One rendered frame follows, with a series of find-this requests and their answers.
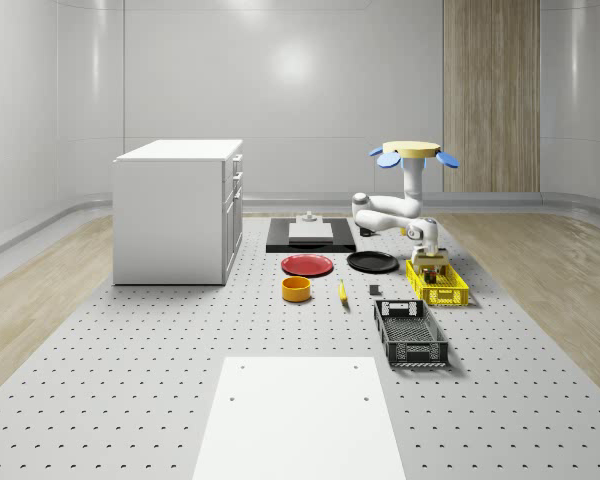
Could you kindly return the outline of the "black plate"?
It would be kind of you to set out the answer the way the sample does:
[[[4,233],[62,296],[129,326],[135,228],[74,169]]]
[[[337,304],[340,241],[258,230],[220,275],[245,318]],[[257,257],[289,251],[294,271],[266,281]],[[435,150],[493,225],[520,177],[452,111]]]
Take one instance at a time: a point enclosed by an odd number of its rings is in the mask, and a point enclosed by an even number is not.
[[[395,257],[379,251],[352,253],[347,257],[347,263],[357,271],[371,274],[389,273],[399,268],[399,262]]]

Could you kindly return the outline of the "red plate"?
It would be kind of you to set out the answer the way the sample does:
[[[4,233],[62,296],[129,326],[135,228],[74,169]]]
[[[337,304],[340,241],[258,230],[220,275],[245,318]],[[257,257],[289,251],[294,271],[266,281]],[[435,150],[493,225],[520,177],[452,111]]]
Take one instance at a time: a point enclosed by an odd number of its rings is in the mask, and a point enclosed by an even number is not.
[[[318,277],[329,274],[333,270],[333,263],[322,255],[297,254],[284,258],[281,268],[292,276]]]

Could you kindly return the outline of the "dark grey basket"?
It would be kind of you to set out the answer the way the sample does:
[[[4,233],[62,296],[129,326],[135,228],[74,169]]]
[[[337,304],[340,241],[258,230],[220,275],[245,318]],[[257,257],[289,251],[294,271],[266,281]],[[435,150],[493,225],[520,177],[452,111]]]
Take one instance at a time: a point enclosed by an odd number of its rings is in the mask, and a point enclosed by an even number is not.
[[[394,366],[444,366],[448,339],[422,300],[376,300],[374,316],[388,362]]]

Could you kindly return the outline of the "white board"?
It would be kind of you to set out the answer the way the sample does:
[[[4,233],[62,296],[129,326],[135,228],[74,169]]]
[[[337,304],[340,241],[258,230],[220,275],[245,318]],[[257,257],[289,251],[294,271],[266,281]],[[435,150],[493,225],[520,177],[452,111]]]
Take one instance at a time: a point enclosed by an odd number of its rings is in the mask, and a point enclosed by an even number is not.
[[[193,480],[405,480],[371,357],[228,357]]]

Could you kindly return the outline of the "drone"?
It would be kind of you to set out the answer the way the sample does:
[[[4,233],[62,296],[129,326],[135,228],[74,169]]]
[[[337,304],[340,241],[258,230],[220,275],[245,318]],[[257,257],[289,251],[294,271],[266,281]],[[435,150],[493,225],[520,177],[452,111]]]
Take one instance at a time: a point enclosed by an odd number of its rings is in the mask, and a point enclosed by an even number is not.
[[[442,151],[438,144],[422,141],[391,141],[373,149],[370,156],[379,156],[377,164],[381,168],[392,168],[407,159],[436,158],[441,164],[458,168],[459,162]]]

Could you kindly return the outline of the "black stove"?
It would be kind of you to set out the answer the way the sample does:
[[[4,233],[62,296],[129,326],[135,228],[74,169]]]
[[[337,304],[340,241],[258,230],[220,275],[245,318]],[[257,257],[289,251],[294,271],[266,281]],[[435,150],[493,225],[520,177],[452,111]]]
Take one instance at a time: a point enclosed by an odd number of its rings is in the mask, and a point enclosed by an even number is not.
[[[291,218],[272,218],[266,241],[267,253],[353,253],[356,244],[346,218],[318,217],[318,223],[329,224],[333,233],[332,242],[296,242],[289,240]]]

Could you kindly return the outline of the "yellow basket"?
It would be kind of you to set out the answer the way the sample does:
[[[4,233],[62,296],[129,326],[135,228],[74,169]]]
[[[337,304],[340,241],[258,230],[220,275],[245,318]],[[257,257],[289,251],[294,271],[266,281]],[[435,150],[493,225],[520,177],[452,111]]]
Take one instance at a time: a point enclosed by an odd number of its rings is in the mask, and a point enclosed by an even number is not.
[[[448,265],[444,275],[438,274],[435,283],[426,283],[423,274],[417,274],[412,262],[406,260],[406,276],[416,297],[429,305],[467,305],[469,287]]]

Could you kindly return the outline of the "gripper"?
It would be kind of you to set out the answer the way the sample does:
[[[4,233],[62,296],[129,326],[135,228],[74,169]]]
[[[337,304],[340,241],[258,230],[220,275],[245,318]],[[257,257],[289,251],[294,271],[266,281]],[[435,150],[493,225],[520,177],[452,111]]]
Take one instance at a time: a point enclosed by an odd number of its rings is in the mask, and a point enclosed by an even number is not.
[[[424,269],[435,269],[438,274],[445,275],[449,266],[448,251],[440,248],[436,254],[427,254],[423,249],[414,250],[411,263],[418,275]]]

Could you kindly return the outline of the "yellow bowl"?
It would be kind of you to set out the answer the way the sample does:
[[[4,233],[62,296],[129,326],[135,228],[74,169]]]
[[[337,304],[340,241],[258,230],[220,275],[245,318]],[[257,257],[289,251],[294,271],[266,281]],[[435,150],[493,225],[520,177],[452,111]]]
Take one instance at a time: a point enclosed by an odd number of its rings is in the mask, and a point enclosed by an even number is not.
[[[293,303],[307,301],[311,296],[311,281],[302,276],[287,277],[282,281],[282,297]]]

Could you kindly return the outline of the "white cabinet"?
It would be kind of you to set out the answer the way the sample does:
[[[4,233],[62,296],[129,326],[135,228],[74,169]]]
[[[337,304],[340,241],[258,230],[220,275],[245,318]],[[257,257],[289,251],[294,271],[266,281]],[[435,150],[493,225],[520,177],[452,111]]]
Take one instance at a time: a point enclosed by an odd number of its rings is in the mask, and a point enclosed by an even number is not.
[[[242,145],[156,140],[114,161],[114,283],[227,282],[242,239]]]

